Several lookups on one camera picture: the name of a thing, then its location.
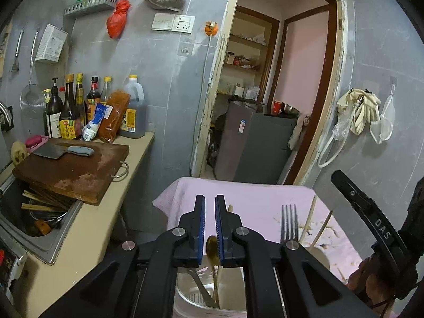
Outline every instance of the bottle cap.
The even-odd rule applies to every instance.
[[[66,75],[66,83],[74,82],[74,74],[67,74]]]

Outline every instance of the gray refrigerator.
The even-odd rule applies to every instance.
[[[291,154],[288,141],[296,123],[296,118],[264,115],[246,103],[230,102],[215,165],[216,178],[276,184]]]

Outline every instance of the sink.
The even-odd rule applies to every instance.
[[[34,218],[29,211],[22,210],[21,204],[29,199],[22,196],[28,184],[11,175],[0,187],[0,226],[2,226],[16,241],[37,258],[53,264],[56,261],[60,247],[71,227],[83,202],[76,201],[60,223],[47,235],[38,236],[34,226]]]

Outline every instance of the gray plastic basket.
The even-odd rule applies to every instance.
[[[114,9],[118,0],[81,0],[65,8],[65,16],[81,16]]]

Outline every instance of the cleaver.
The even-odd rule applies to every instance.
[[[72,153],[78,156],[90,156],[94,153],[94,149],[80,146],[59,146],[49,142],[32,151],[32,154],[43,156],[50,159],[59,159],[65,153]]]

